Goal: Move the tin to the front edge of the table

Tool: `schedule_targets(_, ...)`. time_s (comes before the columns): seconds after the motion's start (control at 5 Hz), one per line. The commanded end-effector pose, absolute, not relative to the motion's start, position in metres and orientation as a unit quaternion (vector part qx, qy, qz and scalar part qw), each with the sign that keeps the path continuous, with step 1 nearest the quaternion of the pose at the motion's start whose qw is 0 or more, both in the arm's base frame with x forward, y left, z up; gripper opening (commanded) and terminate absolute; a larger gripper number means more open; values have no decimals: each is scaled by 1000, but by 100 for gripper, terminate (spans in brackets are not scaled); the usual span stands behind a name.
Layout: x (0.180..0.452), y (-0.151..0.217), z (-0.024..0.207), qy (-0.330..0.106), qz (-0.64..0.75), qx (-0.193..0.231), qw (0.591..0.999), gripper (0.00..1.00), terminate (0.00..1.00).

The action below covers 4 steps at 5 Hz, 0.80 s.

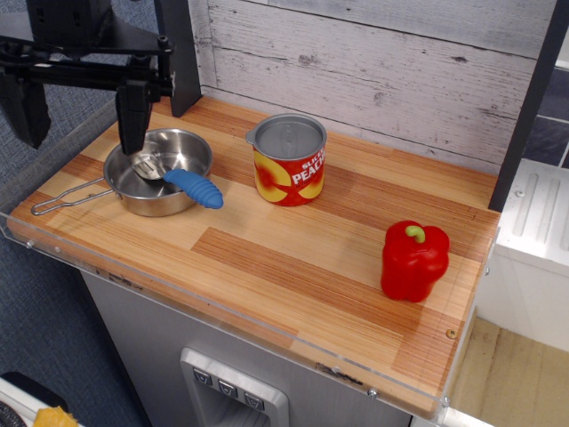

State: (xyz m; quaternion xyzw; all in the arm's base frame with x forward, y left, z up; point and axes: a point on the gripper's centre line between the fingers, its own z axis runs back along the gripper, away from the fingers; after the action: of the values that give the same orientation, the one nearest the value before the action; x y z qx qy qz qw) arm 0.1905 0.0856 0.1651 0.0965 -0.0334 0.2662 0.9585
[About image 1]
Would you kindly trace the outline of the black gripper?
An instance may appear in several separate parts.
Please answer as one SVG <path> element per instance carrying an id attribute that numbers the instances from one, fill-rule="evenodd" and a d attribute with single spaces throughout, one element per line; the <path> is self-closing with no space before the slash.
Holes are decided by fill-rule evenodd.
<path id="1" fill-rule="evenodd" d="M 174 92 L 172 42 L 120 19 L 109 1 L 28 1 L 26 7 L 1 17 L 1 110 L 14 135 L 34 149 L 47 136 L 42 84 L 117 88 L 122 151 L 141 151 L 150 93 Z"/>

